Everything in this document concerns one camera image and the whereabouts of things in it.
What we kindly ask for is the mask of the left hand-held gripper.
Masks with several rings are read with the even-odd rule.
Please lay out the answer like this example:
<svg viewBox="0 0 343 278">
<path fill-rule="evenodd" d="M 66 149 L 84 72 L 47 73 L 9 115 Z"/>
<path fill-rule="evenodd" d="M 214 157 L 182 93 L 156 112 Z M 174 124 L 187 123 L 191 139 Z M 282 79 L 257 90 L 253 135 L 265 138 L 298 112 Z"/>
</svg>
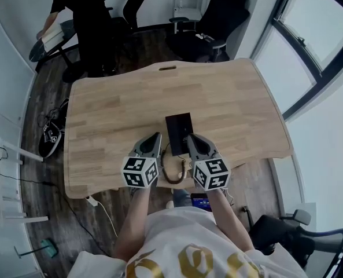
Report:
<svg viewBox="0 0 343 278">
<path fill-rule="evenodd" d="M 121 166 L 121 177 L 126 186 L 145 189 L 158 178 L 162 135 L 160 132 L 138 140 Z"/>
</svg>

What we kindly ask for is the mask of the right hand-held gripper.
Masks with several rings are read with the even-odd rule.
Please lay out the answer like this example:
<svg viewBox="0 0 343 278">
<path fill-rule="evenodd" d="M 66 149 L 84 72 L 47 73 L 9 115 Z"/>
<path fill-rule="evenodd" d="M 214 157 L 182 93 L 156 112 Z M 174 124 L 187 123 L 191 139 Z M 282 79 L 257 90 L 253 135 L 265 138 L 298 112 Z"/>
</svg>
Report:
<svg viewBox="0 0 343 278">
<path fill-rule="evenodd" d="M 204 191 L 226 189 L 231 168 L 216 145 L 198 134 L 189 134 L 187 146 L 191 158 L 192 178 Z"/>
</svg>

